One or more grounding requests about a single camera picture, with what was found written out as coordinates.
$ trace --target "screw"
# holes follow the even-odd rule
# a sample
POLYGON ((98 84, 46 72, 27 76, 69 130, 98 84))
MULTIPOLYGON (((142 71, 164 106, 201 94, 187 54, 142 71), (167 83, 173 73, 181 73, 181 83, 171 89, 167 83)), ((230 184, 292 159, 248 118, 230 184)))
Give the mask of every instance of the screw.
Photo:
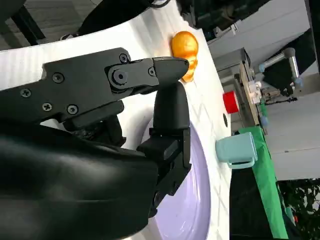
POLYGON ((122 62, 123 64, 128 62, 128 56, 125 55, 124 53, 121 53, 119 56, 120 62, 122 62))
POLYGON ((60 84, 62 83, 64 80, 65 80, 65 77, 59 73, 59 72, 56 72, 52 75, 52 80, 56 83, 56 84, 60 84))
POLYGON ((117 85, 124 85, 128 81, 128 74, 125 71, 116 70, 112 76, 117 85))
POLYGON ((43 111, 50 112, 52 110, 52 105, 48 102, 42 104, 43 111))
POLYGON ((149 73, 149 75, 152 76, 152 77, 155 77, 155 76, 156 76, 156 71, 155 71, 155 69, 154 69, 153 66, 148 69, 148 73, 149 73))
POLYGON ((66 110, 70 115, 75 115, 78 113, 78 107, 76 105, 69 105, 66 110))
POLYGON ((24 88, 20 91, 20 95, 24 98, 28 98, 31 96, 31 91, 27 88, 24 88))

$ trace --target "green cloth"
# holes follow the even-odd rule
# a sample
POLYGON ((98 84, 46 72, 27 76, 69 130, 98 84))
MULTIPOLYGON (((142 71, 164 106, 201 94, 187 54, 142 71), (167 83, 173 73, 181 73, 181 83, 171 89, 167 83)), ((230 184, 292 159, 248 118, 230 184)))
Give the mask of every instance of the green cloth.
POLYGON ((255 162, 252 170, 272 235, 276 239, 289 239, 276 185, 275 168, 269 154, 263 131, 259 126, 247 127, 239 130, 240 134, 247 132, 252 133, 258 155, 258 161, 255 162))

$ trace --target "red object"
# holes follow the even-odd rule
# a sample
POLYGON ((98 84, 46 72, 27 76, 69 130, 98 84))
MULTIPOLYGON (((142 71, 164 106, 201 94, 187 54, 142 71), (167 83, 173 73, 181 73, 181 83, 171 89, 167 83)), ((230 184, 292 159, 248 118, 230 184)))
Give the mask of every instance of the red object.
POLYGON ((223 102, 228 114, 234 114, 239 112, 239 104, 236 93, 229 91, 223 94, 223 102))

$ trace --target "light blue cup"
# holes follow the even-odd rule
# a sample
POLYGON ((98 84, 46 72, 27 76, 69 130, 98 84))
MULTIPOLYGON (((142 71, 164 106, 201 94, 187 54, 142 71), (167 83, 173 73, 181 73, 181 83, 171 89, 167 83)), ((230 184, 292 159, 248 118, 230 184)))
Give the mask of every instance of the light blue cup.
POLYGON ((251 168, 258 160, 254 138, 251 132, 225 137, 215 143, 220 162, 231 169, 251 168))

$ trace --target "white tabletop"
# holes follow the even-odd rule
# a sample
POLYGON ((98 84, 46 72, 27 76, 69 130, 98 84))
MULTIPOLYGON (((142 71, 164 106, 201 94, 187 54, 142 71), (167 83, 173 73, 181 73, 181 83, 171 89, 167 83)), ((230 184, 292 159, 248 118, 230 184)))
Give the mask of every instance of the white tabletop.
MULTIPOLYGON (((194 82, 185 84, 190 120, 196 128, 207 161, 210 177, 211 217, 208 240, 229 239, 229 192, 231 170, 217 161, 215 142, 231 135, 230 116, 223 103, 223 88, 202 30, 183 21, 176 1, 160 9, 148 9, 118 26, 64 41, 0 52, 0 90, 41 79, 43 63, 107 49, 125 48, 131 60, 171 56, 170 40, 179 31, 192 32, 198 40, 198 66, 194 82), (228 127, 223 114, 227 115, 228 127)), ((155 93, 125 98, 118 115, 124 148, 136 149, 152 118, 155 93)), ((142 231, 131 239, 150 239, 142 231)))

